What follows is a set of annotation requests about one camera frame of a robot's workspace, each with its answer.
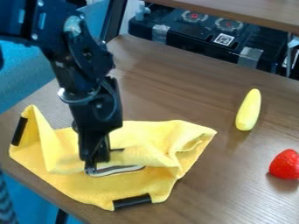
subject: yellow banana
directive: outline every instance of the yellow banana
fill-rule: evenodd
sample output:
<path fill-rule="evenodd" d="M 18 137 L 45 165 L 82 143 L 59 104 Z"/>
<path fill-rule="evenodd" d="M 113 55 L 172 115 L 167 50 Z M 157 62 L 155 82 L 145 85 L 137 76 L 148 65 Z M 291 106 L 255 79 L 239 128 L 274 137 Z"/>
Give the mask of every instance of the yellow banana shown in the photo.
<path fill-rule="evenodd" d="M 236 127 L 238 130 L 251 130 L 259 118 L 261 111 L 261 92 L 252 89 L 242 102 L 236 116 Z"/>

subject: black tab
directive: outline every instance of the black tab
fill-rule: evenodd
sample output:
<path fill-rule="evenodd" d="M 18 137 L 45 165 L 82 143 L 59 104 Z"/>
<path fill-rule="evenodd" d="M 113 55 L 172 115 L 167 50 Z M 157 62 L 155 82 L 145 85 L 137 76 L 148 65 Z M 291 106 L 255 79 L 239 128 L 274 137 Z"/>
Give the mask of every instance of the black tab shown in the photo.
<path fill-rule="evenodd" d="M 144 194 L 141 196 L 136 196 L 132 198 L 126 198 L 126 199 L 117 199 L 113 201 L 115 210 L 121 209 L 124 207 L 131 207 L 131 206 L 136 206 L 136 205 L 141 205 L 145 203 L 151 203 L 151 198 L 150 195 Z"/>
<path fill-rule="evenodd" d="M 18 146 L 20 144 L 21 137 L 23 135 L 24 128 L 27 124 L 27 121 L 28 121 L 27 118 L 24 118 L 22 116 L 20 117 L 20 120 L 18 121 L 17 128 L 15 131 L 15 135 L 12 138 L 11 144 L 13 144 L 15 146 Z"/>

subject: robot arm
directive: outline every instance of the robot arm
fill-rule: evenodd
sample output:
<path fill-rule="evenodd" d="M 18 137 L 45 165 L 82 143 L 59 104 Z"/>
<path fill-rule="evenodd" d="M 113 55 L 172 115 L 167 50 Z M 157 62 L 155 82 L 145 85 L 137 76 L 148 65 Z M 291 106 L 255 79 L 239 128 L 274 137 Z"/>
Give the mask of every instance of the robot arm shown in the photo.
<path fill-rule="evenodd" d="M 38 46 L 49 59 L 79 135 L 87 173 L 109 161 L 108 133 L 122 126 L 115 67 L 104 42 L 90 36 L 85 15 L 63 0 L 0 0 L 0 39 Z"/>

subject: qr code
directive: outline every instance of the qr code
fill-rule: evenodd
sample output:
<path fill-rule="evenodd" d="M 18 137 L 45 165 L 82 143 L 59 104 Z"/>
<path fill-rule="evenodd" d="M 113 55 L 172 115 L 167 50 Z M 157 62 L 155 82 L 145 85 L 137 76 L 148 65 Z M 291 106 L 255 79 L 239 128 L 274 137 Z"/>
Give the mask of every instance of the qr code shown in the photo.
<path fill-rule="evenodd" d="M 220 35 L 218 35 L 218 37 L 214 40 L 214 43 L 220 44 L 222 46 L 229 46 L 233 42 L 233 40 L 233 36 L 220 33 Z"/>

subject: yellow towel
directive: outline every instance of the yellow towel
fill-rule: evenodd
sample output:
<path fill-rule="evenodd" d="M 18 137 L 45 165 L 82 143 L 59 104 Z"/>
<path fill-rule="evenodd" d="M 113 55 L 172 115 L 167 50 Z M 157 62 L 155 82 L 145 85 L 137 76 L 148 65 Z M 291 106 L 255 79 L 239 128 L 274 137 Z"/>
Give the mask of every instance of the yellow towel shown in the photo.
<path fill-rule="evenodd" d="M 77 134 L 71 129 L 53 130 L 35 106 L 22 114 L 27 119 L 18 146 L 10 157 L 74 200 L 114 210 L 114 201 L 149 194 L 153 203 L 167 200 L 210 143 L 216 131 L 183 121 L 124 122 L 110 134 L 112 151 L 107 165 L 144 165 L 106 177 L 89 177 L 79 159 Z"/>

